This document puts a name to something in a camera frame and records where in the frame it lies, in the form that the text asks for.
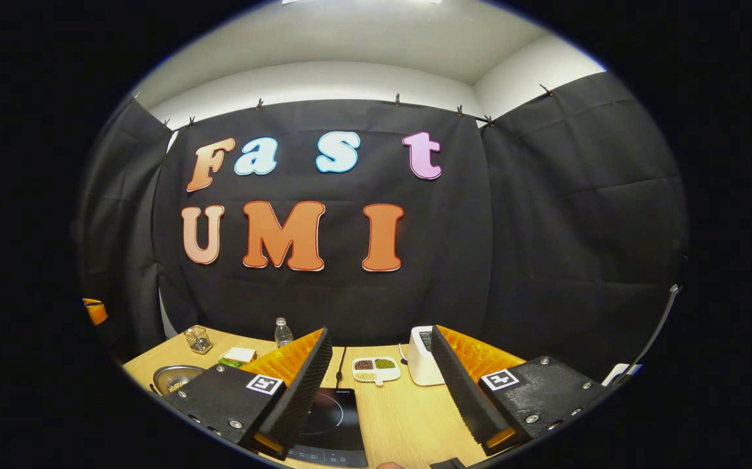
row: letter s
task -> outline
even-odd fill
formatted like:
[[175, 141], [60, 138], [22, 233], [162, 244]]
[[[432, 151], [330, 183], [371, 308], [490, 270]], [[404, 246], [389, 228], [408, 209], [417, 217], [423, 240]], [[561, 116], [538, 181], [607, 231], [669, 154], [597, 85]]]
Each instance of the letter s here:
[[321, 155], [315, 158], [315, 166], [322, 173], [345, 173], [358, 162], [355, 149], [361, 139], [354, 132], [330, 132], [318, 140]]

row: wooden table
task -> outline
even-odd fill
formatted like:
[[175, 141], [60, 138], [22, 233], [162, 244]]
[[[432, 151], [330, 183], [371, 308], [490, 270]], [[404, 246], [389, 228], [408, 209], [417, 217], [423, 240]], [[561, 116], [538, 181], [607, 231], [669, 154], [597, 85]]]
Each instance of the wooden table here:
[[[207, 332], [213, 347], [206, 354], [194, 353], [184, 336], [177, 335], [130, 360], [124, 369], [149, 392], [153, 373], [162, 366], [196, 365], [207, 369], [215, 365], [219, 356], [231, 347], [255, 349], [260, 356], [277, 348], [272, 341], [250, 339], [213, 329]], [[407, 355], [408, 346], [402, 347]], [[336, 386], [335, 374], [343, 351], [343, 347], [333, 347], [332, 361], [322, 387]], [[346, 349], [341, 387], [355, 390], [364, 451], [370, 463], [368, 467], [394, 461], [405, 469], [429, 469], [430, 464], [453, 457], [458, 457], [466, 466], [486, 459], [482, 448], [474, 442], [462, 422], [445, 385], [415, 385], [408, 366], [402, 364], [399, 364], [402, 376], [398, 380], [385, 382], [382, 387], [356, 381], [352, 377], [350, 364], [354, 359], [367, 356], [390, 356], [397, 362], [402, 357], [396, 345]], [[283, 464], [304, 469], [330, 467], [292, 458], [287, 458]]]

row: black curtain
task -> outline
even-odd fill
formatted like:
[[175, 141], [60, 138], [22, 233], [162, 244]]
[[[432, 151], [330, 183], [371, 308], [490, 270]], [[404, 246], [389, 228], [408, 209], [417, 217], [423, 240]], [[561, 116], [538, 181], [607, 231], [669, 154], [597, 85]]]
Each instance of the black curtain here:
[[686, 204], [664, 136], [613, 74], [551, 94], [480, 131], [494, 226], [482, 338], [601, 378], [664, 312]]
[[103, 301], [98, 330], [122, 362], [164, 338], [150, 220], [171, 134], [128, 99], [99, 133], [81, 182], [73, 235], [82, 296]]
[[[316, 168], [317, 142], [354, 132], [357, 163]], [[427, 132], [438, 178], [414, 175], [403, 137]], [[643, 106], [602, 72], [567, 83], [477, 130], [470, 116], [363, 100], [264, 106], [171, 131], [128, 102], [102, 131], [84, 181], [76, 236], [84, 296], [105, 301], [109, 341], [141, 353], [162, 339], [158, 291], [171, 324], [271, 339], [275, 317], [296, 336], [321, 327], [343, 345], [406, 341], [443, 324], [525, 359], [551, 354], [604, 377], [643, 349], [688, 248], [673, 155]], [[186, 191], [197, 149], [233, 137], [209, 187]], [[278, 144], [275, 169], [238, 175], [242, 146]], [[326, 206], [319, 272], [251, 269], [246, 202], [280, 223], [295, 204]], [[370, 204], [398, 205], [402, 267], [368, 272]], [[222, 205], [211, 264], [185, 253], [185, 207]], [[207, 217], [197, 224], [207, 243]]]
[[[333, 131], [360, 139], [355, 166], [345, 173], [316, 168], [318, 140]], [[403, 137], [427, 132], [440, 143], [432, 153], [435, 179], [414, 175]], [[236, 148], [211, 172], [209, 187], [191, 193], [196, 152], [233, 137]], [[243, 145], [273, 137], [277, 167], [265, 175], [238, 175]], [[272, 339], [274, 318], [286, 317], [295, 336], [323, 326], [341, 345], [407, 341], [411, 327], [444, 324], [480, 335], [488, 299], [492, 204], [486, 158], [474, 119], [433, 107], [362, 100], [324, 100], [263, 106], [205, 119], [182, 128], [170, 148], [156, 190], [153, 217], [165, 311], [177, 330], [209, 324], [219, 330]], [[263, 269], [242, 264], [247, 253], [247, 202], [265, 200], [282, 225], [294, 205], [326, 206], [320, 219], [318, 272], [284, 263]], [[403, 208], [397, 222], [393, 272], [361, 267], [368, 255], [370, 204]], [[212, 264], [186, 255], [180, 211], [203, 211], [198, 246], [207, 246], [209, 205], [222, 205], [221, 247]]]

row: orange letter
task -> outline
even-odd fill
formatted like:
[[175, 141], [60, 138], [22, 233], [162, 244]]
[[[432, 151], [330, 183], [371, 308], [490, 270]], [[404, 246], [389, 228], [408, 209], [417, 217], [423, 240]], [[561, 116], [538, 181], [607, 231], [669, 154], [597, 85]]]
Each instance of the orange letter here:
[[361, 267], [370, 272], [398, 270], [402, 259], [396, 257], [396, 222], [405, 210], [396, 205], [373, 204], [364, 207], [364, 215], [370, 219], [370, 251]]
[[263, 246], [274, 267], [280, 267], [292, 246], [289, 269], [323, 269], [323, 259], [318, 256], [318, 220], [326, 211], [322, 203], [298, 202], [283, 228], [269, 202], [248, 202], [242, 211], [248, 216], [248, 253], [242, 258], [245, 267], [266, 267], [268, 259], [263, 255]]
[[182, 219], [185, 220], [183, 235], [185, 237], [185, 253], [191, 261], [197, 264], [211, 264], [219, 255], [219, 219], [225, 213], [222, 205], [211, 205], [205, 208], [208, 217], [208, 247], [204, 250], [197, 243], [197, 219], [201, 211], [197, 207], [182, 209]]
[[197, 165], [193, 168], [193, 177], [188, 183], [188, 192], [205, 189], [213, 182], [213, 178], [208, 175], [208, 168], [213, 172], [219, 171], [222, 166], [222, 158], [225, 152], [234, 149], [236, 142], [233, 139], [225, 139], [211, 145], [203, 146], [197, 150]]

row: black cable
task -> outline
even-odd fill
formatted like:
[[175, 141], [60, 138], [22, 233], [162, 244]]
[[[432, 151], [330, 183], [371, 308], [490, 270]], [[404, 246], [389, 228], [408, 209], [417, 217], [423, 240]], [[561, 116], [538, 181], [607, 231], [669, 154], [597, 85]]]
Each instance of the black cable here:
[[338, 364], [338, 372], [335, 374], [335, 389], [338, 389], [338, 386], [341, 385], [341, 368], [344, 365], [344, 356], [346, 356], [346, 347], [344, 347], [344, 353], [341, 354], [341, 362]]
[[662, 326], [665, 326], [665, 321], [668, 321], [668, 315], [671, 312], [671, 306], [674, 306], [674, 300], [676, 300], [676, 294], [682, 290], [682, 287], [680, 287], [677, 284], [674, 284], [671, 286], [671, 295], [668, 297], [668, 304], [665, 306], [665, 312], [662, 313], [662, 318], [659, 319], [659, 324], [656, 325], [656, 330], [653, 332], [653, 335], [650, 336], [650, 339], [647, 341], [647, 344], [645, 345], [644, 349], [641, 351], [640, 354], [638, 354], [637, 357], [635, 357], [634, 362], [632, 362], [630, 365], [628, 365], [628, 368], [625, 368], [622, 373], [613, 378], [613, 381], [607, 383], [608, 386], [619, 384], [620, 381], [625, 379], [625, 376], [628, 376], [629, 373], [631, 373], [635, 365], [639, 363], [639, 360], [641, 360], [641, 357], [645, 356], [648, 350], [650, 350], [650, 346], [653, 345], [653, 342], [656, 340], [656, 336], [659, 336], [659, 333], [662, 331]]

